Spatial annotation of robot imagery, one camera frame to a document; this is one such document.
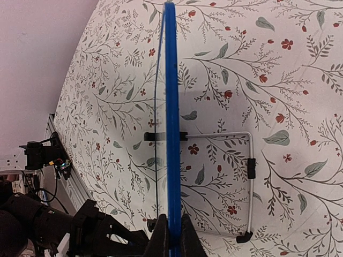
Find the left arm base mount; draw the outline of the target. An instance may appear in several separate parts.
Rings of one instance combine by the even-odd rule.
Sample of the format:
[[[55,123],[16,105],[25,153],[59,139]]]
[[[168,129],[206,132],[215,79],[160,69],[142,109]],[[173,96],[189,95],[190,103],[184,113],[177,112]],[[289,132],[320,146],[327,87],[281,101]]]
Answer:
[[[24,149],[26,170],[40,170],[44,167],[53,166],[55,172],[58,172],[64,163],[59,156],[59,148],[56,145],[51,145],[50,141],[51,137],[40,142],[29,141],[26,145],[19,146]]]

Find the small blue-framed whiteboard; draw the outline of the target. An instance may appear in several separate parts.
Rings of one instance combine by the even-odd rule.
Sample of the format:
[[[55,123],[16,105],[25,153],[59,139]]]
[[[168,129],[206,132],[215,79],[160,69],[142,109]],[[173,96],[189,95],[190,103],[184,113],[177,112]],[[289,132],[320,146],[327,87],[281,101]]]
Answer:
[[[181,256],[180,125],[177,85],[176,12],[172,2],[162,9],[154,90],[155,174],[158,214],[167,217],[169,256]]]

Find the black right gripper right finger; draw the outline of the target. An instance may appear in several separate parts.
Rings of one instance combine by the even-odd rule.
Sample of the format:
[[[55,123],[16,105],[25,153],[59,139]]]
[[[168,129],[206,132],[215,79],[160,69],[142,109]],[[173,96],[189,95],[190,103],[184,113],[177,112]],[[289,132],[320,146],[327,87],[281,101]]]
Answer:
[[[180,251],[182,257],[207,257],[188,214],[181,217]]]

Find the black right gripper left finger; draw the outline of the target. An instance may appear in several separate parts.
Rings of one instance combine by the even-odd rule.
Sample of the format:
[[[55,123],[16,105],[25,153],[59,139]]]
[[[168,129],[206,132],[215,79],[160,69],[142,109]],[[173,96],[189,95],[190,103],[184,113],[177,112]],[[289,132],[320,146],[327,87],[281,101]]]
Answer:
[[[147,220],[150,240],[145,248],[144,257],[169,257],[169,227],[166,214]]]

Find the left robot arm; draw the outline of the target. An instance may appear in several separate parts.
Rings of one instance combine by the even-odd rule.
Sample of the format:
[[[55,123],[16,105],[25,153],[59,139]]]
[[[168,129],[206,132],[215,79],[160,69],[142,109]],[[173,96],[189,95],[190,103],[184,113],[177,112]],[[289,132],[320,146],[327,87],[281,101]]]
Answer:
[[[128,230],[90,199],[72,216],[17,193],[1,210],[19,222],[30,240],[55,253],[69,235],[67,256],[142,256],[149,242],[143,230]]]

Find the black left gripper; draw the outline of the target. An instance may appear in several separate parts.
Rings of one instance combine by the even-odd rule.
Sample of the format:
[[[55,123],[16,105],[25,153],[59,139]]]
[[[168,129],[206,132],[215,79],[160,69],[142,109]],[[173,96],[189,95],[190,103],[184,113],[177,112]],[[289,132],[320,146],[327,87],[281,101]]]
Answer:
[[[149,238],[130,231],[86,200],[72,219],[67,256],[143,256]]]

